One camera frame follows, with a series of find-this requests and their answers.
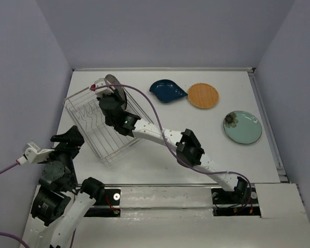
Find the grey reindeer plate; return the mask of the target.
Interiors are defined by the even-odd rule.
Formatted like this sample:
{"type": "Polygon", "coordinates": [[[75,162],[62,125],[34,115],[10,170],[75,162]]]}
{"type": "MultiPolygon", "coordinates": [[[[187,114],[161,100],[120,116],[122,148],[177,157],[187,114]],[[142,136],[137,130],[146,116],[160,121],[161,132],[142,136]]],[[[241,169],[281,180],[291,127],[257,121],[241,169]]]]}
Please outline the grey reindeer plate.
{"type": "Polygon", "coordinates": [[[119,82],[119,80],[112,74],[107,74],[105,76],[105,80],[107,82],[107,84],[112,85],[112,88],[117,89],[118,90],[118,94],[120,95],[120,97],[123,99],[124,104],[121,105],[122,109],[125,111],[127,108],[127,96],[126,96],[126,92],[125,90],[120,87],[119,85],[121,85],[121,83],[119,82]]]}

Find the dark blue leaf plate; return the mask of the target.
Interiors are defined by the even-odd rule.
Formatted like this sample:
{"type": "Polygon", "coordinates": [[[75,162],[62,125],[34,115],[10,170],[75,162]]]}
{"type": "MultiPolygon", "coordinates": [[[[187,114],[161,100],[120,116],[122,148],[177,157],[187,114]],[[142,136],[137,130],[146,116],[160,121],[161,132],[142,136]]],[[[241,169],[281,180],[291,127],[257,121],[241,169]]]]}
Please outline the dark blue leaf plate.
{"type": "Polygon", "coordinates": [[[154,82],[149,91],[162,103],[170,103],[188,96],[180,86],[168,79],[154,82]]]}

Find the orange woven round plate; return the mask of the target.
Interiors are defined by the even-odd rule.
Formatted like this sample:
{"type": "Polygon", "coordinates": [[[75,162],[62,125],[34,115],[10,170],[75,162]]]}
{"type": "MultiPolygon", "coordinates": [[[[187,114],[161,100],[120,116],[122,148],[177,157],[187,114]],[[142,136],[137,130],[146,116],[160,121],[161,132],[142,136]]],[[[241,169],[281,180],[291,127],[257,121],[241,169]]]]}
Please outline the orange woven round plate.
{"type": "Polygon", "coordinates": [[[206,83],[197,83],[188,89],[188,100],[200,109],[210,109],[216,106],[219,98],[218,91],[206,83]]]}

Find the teal flower plate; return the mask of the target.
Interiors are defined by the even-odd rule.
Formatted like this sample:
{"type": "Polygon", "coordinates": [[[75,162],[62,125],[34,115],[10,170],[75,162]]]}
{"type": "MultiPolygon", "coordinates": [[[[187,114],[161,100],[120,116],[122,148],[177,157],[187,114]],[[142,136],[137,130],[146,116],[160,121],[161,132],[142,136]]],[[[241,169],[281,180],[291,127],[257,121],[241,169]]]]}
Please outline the teal flower plate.
{"type": "Polygon", "coordinates": [[[260,121],[246,111],[232,111],[223,120],[225,134],[234,142],[250,145],[257,142],[262,135],[260,121]]]}

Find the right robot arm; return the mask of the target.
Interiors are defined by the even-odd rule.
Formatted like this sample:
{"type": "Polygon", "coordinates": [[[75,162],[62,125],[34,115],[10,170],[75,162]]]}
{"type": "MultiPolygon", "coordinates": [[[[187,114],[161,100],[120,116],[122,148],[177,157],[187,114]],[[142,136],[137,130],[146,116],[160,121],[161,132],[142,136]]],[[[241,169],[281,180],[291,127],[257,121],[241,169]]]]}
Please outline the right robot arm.
{"type": "Polygon", "coordinates": [[[117,133],[167,147],[180,165],[210,177],[228,192],[228,198],[234,203],[246,197],[248,181],[241,174],[229,172],[215,163],[192,130],[181,132],[164,129],[126,111],[123,107],[126,104],[125,97],[112,87],[96,89],[95,94],[105,123],[117,133]]]}

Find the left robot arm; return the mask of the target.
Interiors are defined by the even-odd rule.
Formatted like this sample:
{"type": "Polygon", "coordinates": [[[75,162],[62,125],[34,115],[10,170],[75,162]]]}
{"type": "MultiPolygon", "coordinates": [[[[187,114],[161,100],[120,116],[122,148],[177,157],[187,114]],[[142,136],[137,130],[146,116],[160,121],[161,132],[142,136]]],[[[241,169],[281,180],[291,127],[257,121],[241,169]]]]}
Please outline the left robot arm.
{"type": "Polygon", "coordinates": [[[29,247],[64,247],[86,212],[104,198],[104,184],[95,178],[78,186],[73,159],[84,144],[78,127],[53,135],[51,141],[57,145],[50,149],[29,142],[23,154],[30,164],[44,165],[30,210],[29,247]]]}

